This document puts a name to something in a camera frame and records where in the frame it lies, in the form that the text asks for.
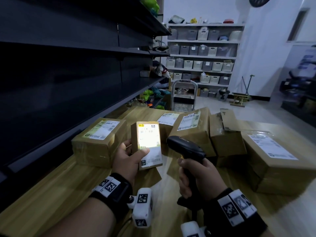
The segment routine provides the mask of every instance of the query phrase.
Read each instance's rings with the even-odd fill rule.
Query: small wooden stand
[[[242,93],[232,93],[234,96],[234,100],[230,101],[230,105],[245,107],[243,103],[248,101],[249,96]]]

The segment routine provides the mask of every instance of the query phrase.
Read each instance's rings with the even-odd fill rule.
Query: hand
[[[116,152],[112,173],[118,173],[134,186],[138,164],[149,153],[149,148],[141,149],[132,154],[131,140],[127,140],[118,147]]]
[[[178,159],[178,164],[180,166],[180,194],[184,198],[187,199],[192,195],[189,179],[184,174],[184,169],[188,169],[196,178],[197,188],[204,200],[214,199],[227,189],[219,172],[208,159],[203,159],[203,165],[192,159]]]

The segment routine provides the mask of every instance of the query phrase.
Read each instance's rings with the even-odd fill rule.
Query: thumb
[[[191,174],[196,178],[202,177],[206,169],[205,166],[192,159],[178,159],[178,164],[182,168],[190,171]]]
[[[132,154],[130,158],[132,158],[134,163],[139,163],[149,153],[149,151],[149,148],[138,150]]]

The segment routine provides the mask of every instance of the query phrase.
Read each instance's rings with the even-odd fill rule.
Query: person's right hand
[[[219,196],[225,189],[226,184],[221,178],[215,166],[207,159],[203,159],[203,165],[192,159],[178,159],[180,194],[184,198],[191,197],[192,191],[189,188],[189,179],[184,174],[188,169],[196,178],[197,188],[204,200],[211,200]]]

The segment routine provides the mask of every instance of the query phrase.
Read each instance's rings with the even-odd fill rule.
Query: person's left hand
[[[134,179],[137,174],[138,164],[148,153],[149,148],[141,149],[132,154],[131,140],[124,141],[116,152],[112,173],[118,173],[134,186]]]

